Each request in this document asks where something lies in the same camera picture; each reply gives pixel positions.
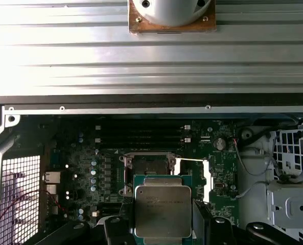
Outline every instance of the screw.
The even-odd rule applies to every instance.
[[[147,7],[150,6],[150,2],[149,2],[148,0],[144,0],[144,1],[142,2],[142,6],[143,6],[144,8],[147,8]]]
[[[225,223],[225,220],[223,218],[216,218],[215,221],[219,224]]]
[[[256,229],[256,230],[263,230],[264,227],[260,224],[254,224],[253,227]]]

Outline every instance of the metal bracket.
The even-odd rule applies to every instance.
[[[203,201],[209,203],[209,193],[214,188],[214,178],[209,171],[209,162],[205,159],[188,159],[188,158],[176,158],[175,168],[172,171],[172,175],[180,174],[181,160],[185,161],[198,161],[203,163],[203,177],[206,179],[206,184],[203,187]]]
[[[166,156],[169,163],[169,170],[173,171],[175,167],[175,155],[171,152],[131,152],[119,157],[119,160],[124,163],[124,188],[119,191],[119,194],[124,197],[132,197],[133,191],[128,183],[129,169],[133,169],[133,160],[135,156]]]
[[[267,193],[269,220],[280,227],[303,229],[303,184],[272,181]]]
[[[5,128],[17,125],[20,121],[20,115],[5,115]]]

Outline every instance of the red wire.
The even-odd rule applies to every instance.
[[[18,200],[20,200],[22,197],[24,197],[24,196],[26,196],[26,195],[28,195],[28,194],[30,194],[30,193],[33,193],[33,192],[38,192],[38,191],[44,191],[45,193],[47,193],[51,198],[52,198],[52,200],[56,203],[56,205],[58,206],[58,208],[60,208],[62,211],[64,211],[65,212],[65,209],[63,208],[63,207],[61,207],[60,206],[60,204],[59,204],[59,202],[52,196],[52,194],[49,192],[49,191],[47,191],[47,190],[32,190],[32,191],[29,191],[29,192],[27,192],[27,193],[25,193],[25,194],[23,194],[23,195],[21,195],[21,196],[19,196],[19,197],[17,197],[17,198],[15,198],[13,201],[12,201],[12,203],[3,211],[3,213],[0,215],[0,220],[3,218],[3,216],[6,214],[6,212],[18,201]]]

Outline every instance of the green circuit board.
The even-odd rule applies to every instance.
[[[99,211],[117,212],[124,198],[121,190],[125,167],[121,156],[132,152],[170,152],[183,158],[207,159],[215,186],[209,199],[211,212],[238,225],[238,201],[234,199],[238,188],[237,156],[232,140],[235,136],[234,124],[222,120],[68,119],[55,136],[57,146],[51,150],[49,170],[67,173],[59,201],[72,207],[68,218],[80,218],[94,226]],[[219,138],[224,142],[217,144]],[[163,160],[163,156],[136,157],[134,161],[148,166],[144,173],[139,169],[136,174],[162,173]],[[153,167],[150,161],[159,167]],[[202,200],[206,183],[202,162],[183,161],[180,172],[192,176],[192,197]],[[67,190],[69,200],[65,198]]]

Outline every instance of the white cable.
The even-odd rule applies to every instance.
[[[258,184],[264,184],[266,186],[268,185],[268,183],[266,181],[257,181],[250,188],[246,189],[244,192],[242,192],[241,194],[237,195],[235,198],[238,199],[238,198],[244,197],[251,189],[253,189]]]

